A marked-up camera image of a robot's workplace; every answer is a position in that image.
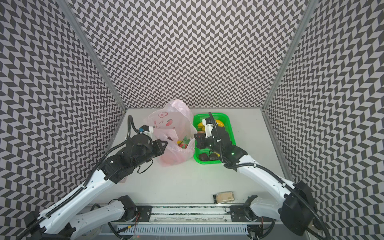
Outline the pink printed plastic bag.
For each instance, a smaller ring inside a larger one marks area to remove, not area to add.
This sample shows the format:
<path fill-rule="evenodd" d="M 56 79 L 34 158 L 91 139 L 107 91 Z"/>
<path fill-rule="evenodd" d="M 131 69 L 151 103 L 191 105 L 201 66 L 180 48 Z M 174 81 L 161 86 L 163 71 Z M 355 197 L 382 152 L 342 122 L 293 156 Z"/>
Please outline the pink printed plastic bag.
<path fill-rule="evenodd" d="M 182 164 L 191 159 L 193 149 L 181 149 L 177 141 L 185 136 L 194 138 L 197 134 L 193 126 L 194 115 L 190 108 L 181 100 L 173 100 L 162 109 L 157 110 L 144 119 L 144 124 L 154 127 L 153 138 L 167 141 L 165 153 L 158 157 L 163 167 Z"/>

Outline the pink fake dragon fruit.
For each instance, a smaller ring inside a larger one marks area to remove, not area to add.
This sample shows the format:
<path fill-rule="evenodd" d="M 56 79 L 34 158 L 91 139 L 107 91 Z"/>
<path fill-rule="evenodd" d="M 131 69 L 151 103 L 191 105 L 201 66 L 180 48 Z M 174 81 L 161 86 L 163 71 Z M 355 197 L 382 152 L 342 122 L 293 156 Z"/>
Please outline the pink fake dragon fruit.
<path fill-rule="evenodd" d="M 195 147 L 195 139 L 185 136 L 183 139 L 177 141 L 177 145 L 181 149 L 193 149 Z"/>

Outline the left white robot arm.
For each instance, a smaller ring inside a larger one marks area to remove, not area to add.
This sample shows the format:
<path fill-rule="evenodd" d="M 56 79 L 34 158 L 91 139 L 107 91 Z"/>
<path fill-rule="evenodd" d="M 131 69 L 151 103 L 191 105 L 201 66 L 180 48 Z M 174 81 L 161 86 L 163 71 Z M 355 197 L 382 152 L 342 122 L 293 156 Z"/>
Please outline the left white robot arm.
<path fill-rule="evenodd" d="M 112 203 L 85 214 L 81 210 L 104 191 L 139 169 L 142 164 L 163 155 L 167 145 L 167 141 L 153 140 L 143 133 L 128 136 L 122 143 L 107 151 L 84 183 L 40 213 L 29 213 L 24 218 L 26 229 L 17 238 L 21 240 L 31 236 L 33 240 L 74 240 L 110 222 L 135 222 L 140 213 L 129 196 L 119 197 Z"/>

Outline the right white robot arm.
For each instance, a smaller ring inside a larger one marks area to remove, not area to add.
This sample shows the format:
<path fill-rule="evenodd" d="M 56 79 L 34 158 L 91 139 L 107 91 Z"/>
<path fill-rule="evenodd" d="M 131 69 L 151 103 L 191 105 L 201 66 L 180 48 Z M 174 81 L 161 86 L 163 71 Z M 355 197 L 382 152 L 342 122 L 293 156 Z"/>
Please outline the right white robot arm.
<path fill-rule="evenodd" d="M 317 213 L 313 194 L 307 184 L 286 180 L 260 165 L 245 150 L 232 143 L 224 128 L 195 134 L 195 139 L 198 149 L 209 149 L 219 154 L 225 168 L 249 177 L 274 197 L 272 201 L 250 197 L 244 207 L 248 218 L 267 217 L 280 220 L 298 236 L 306 231 L 310 232 L 311 224 L 323 230 L 324 223 Z"/>

